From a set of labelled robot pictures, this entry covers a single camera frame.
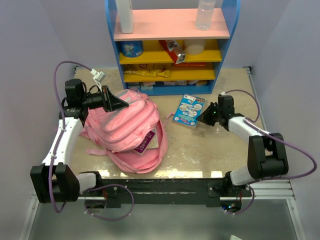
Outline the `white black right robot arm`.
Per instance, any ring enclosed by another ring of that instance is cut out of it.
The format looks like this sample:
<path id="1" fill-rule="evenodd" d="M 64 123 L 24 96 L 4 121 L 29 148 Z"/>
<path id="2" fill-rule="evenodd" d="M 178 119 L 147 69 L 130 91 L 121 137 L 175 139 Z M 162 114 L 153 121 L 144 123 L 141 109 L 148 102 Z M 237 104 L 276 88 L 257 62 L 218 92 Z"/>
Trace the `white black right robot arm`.
<path id="1" fill-rule="evenodd" d="M 221 195 L 235 196 L 245 185 L 256 180 L 279 177 L 289 171 L 283 136 L 280 133 L 264 132 L 250 124 L 241 113 L 236 113 L 234 99 L 230 95 L 219 95 L 215 103 L 200 114 L 197 121 L 208 126 L 218 123 L 248 144 L 247 164 L 229 171 L 220 184 L 212 188 Z"/>

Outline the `blue cartoon book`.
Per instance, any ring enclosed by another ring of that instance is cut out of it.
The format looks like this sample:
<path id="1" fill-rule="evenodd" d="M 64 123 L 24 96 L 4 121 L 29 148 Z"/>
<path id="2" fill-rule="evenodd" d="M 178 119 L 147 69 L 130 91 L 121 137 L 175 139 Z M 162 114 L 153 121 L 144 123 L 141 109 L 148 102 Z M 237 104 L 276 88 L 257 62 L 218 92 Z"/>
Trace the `blue cartoon book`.
<path id="1" fill-rule="evenodd" d="M 173 115 L 172 121 L 178 125 L 194 130 L 198 124 L 197 117 L 202 114 L 205 103 L 206 100 L 204 98 L 184 94 Z"/>

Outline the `yellow illustrated book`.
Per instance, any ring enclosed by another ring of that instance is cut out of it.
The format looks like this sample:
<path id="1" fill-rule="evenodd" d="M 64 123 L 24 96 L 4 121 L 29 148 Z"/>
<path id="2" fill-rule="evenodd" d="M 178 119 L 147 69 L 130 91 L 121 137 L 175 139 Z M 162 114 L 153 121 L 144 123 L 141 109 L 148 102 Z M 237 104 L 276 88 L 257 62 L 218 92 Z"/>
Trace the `yellow illustrated book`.
<path id="1" fill-rule="evenodd" d="M 158 133 L 157 129 L 153 129 L 149 132 L 149 140 L 147 144 L 147 149 L 157 149 L 159 147 L 159 142 L 158 142 Z"/>

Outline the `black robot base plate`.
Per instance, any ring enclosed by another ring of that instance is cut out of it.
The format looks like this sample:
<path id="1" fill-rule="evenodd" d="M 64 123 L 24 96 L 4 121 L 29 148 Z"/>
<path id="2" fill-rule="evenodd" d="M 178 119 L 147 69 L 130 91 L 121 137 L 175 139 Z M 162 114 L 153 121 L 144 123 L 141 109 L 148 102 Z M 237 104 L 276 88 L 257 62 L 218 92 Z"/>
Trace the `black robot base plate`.
<path id="1" fill-rule="evenodd" d="M 87 190 L 79 196 L 86 200 L 106 200 L 108 208 L 122 204 L 136 205 L 205 205 L 220 207 L 236 197 L 251 197 L 244 186 L 231 186 L 221 178 L 149 178 L 102 179 L 105 190 Z"/>

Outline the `pink student backpack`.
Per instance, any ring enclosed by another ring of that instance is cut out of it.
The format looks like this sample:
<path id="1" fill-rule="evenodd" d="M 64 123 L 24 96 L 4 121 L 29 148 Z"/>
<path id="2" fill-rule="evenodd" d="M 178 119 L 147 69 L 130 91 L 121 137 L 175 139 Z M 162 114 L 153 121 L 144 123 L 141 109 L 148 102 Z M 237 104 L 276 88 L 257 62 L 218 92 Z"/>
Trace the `pink student backpack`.
<path id="1" fill-rule="evenodd" d="M 112 112 L 90 109 L 79 136 L 100 146 L 89 148 L 89 155 L 107 155 L 123 172 L 146 174 L 156 169 L 168 150 L 165 124 L 160 120 L 157 105 L 144 93 L 123 90 L 116 94 L 129 106 Z M 132 152 L 151 130 L 157 130 L 159 147 L 147 149 L 143 156 Z"/>

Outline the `purple book underneath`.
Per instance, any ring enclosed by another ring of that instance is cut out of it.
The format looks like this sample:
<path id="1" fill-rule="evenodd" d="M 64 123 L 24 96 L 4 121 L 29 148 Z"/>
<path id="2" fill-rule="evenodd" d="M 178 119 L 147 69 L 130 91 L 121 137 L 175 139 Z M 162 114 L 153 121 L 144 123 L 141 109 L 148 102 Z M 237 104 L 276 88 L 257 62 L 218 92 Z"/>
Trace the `purple book underneath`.
<path id="1" fill-rule="evenodd" d="M 150 145 L 150 143 L 152 143 L 153 139 L 155 138 L 155 135 L 156 133 L 153 130 L 149 131 L 144 137 L 141 144 L 135 147 L 132 150 L 132 152 L 137 154 L 138 156 L 143 156 L 146 150 L 148 149 L 148 146 Z"/>

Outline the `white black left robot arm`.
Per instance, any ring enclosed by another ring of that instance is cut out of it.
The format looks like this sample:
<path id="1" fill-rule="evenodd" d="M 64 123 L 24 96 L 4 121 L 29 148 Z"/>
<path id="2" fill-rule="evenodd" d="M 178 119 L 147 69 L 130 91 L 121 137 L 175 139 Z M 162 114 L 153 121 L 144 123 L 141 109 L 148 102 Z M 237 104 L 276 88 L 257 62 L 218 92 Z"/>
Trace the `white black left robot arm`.
<path id="1" fill-rule="evenodd" d="M 103 113 L 128 107 L 128 103 L 113 95 L 106 85 L 96 93 L 87 92 L 80 79 L 65 82 L 66 97 L 62 100 L 58 132 L 49 153 L 41 165 L 33 166 L 30 177 L 40 203 L 74 202 L 80 193 L 87 191 L 99 196 L 104 190 L 101 176 L 97 171 L 75 175 L 68 163 L 75 148 L 76 140 L 84 128 L 89 110 L 100 109 Z"/>

